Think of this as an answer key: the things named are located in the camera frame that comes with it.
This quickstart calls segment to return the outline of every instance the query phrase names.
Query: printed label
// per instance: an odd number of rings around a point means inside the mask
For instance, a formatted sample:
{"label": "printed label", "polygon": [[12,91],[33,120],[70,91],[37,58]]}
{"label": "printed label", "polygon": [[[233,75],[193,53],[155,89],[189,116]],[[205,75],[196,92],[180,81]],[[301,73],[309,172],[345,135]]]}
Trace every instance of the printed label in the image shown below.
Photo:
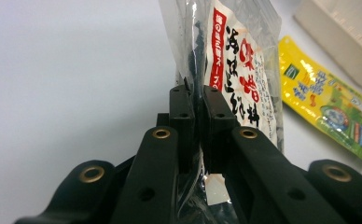
{"label": "printed label", "polygon": [[222,91],[242,126],[260,129],[277,146],[262,49],[233,12],[217,0],[209,16],[207,43],[204,84]]}
{"label": "printed label", "polygon": [[299,69],[294,66],[294,64],[290,64],[289,67],[285,70],[284,75],[295,79],[295,77],[298,75]]}

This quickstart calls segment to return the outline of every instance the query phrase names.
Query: white table surface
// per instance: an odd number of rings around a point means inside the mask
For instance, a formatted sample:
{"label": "white table surface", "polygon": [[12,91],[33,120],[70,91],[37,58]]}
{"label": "white table surface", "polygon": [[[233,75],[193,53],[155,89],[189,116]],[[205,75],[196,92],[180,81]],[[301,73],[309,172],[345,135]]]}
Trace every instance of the white table surface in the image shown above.
{"label": "white table surface", "polygon": [[[281,35],[362,91],[299,27],[299,0],[272,0]],[[168,111],[175,64],[156,0],[0,1],[0,224],[42,212],[83,161],[135,154]],[[284,108],[285,155],[307,169],[362,161]]]}

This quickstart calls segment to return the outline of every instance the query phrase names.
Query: clear plastic packaging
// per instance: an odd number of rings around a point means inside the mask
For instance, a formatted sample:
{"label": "clear plastic packaging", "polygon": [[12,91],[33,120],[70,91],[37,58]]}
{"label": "clear plastic packaging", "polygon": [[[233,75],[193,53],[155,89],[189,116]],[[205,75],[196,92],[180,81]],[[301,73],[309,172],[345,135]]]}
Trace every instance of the clear plastic packaging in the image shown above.
{"label": "clear plastic packaging", "polygon": [[[283,150],[277,48],[281,19],[270,0],[160,0],[160,8],[176,81],[190,85],[196,118],[203,85],[210,85],[222,91],[239,123],[259,128]],[[228,61],[233,56],[237,62]],[[216,64],[221,73],[213,72]],[[180,176],[178,223],[238,223],[230,201],[208,205],[201,153],[195,164],[194,174]]]}

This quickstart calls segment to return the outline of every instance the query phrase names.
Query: yellow snack package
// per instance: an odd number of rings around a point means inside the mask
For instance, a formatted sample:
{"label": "yellow snack package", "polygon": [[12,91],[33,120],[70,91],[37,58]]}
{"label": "yellow snack package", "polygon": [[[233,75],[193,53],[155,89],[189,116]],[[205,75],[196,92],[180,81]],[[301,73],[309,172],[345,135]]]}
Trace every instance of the yellow snack package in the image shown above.
{"label": "yellow snack package", "polygon": [[283,101],[362,159],[362,94],[310,59],[289,36],[279,43],[279,60]]}

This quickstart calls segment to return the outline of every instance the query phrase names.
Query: metal grommet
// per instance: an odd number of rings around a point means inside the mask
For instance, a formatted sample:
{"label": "metal grommet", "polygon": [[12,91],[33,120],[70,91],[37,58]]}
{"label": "metal grommet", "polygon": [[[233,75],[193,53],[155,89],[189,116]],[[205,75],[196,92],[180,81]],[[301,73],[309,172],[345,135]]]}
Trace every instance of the metal grommet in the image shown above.
{"label": "metal grommet", "polygon": [[156,138],[167,138],[170,136],[170,131],[167,129],[157,129],[152,135]]}
{"label": "metal grommet", "polygon": [[352,180],[350,174],[337,165],[326,164],[323,166],[323,172],[328,177],[340,182],[350,182]]}
{"label": "metal grommet", "polygon": [[251,129],[241,129],[240,135],[244,138],[256,138],[258,134]]}
{"label": "metal grommet", "polygon": [[93,183],[104,175],[104,168],[97,165],[88,166],[79,174],[79,180],[83,183]]}

